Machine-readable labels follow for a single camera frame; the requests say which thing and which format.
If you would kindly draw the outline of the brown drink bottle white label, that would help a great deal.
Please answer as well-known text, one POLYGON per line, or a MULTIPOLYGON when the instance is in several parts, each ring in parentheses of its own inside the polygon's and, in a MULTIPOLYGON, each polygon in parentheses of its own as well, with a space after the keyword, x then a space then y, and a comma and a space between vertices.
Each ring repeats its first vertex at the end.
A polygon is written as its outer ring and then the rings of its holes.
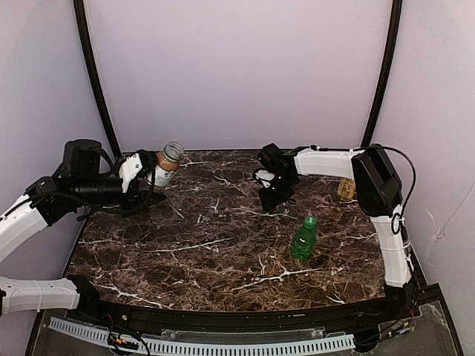
POLYGON ((147 176, 147 182, 155 187, 167 186, 180 167, 184 157, 184 147, 176 141, 170 141, 164 148, 156 154, 157 165, 155 166, 155 178, 152 179, 152 173, 147 176))

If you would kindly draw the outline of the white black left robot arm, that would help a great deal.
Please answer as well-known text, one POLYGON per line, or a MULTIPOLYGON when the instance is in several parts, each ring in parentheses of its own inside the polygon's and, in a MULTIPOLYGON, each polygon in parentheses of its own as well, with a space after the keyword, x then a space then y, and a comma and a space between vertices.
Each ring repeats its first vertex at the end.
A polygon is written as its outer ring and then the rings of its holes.
MULTIPOLYGON (((96 212, 131 216, 164 200, 154 192, 158 159, 138 150, 112 161, 100 142, 76 139, 65 144, 55 172, 30 185, 1 215, 1 258, 5 260, 34 235, 84 207, 86 219, 96 212)), ((45 309, 95 309, 99 292, 83 276, 58 280, 1 278, 1 313, 45 309)))

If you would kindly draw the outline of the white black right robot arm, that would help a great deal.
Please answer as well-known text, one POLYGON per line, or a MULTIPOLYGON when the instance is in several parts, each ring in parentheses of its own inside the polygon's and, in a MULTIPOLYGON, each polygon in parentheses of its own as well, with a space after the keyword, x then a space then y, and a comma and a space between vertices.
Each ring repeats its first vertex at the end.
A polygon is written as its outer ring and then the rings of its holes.
POLYGON ((413 278, 410 241, 404 223, 408 197, 387 152, 379 144, 360 148, 299 146, 289 151, 272 143, 263 147, 254 171, 261 184, 259 197, 269 211, 289 202, 302 176, 318 175, 350 179, 355 183, 360 209, 370 218, 384 262, 386 287, 403 289, 413 278))

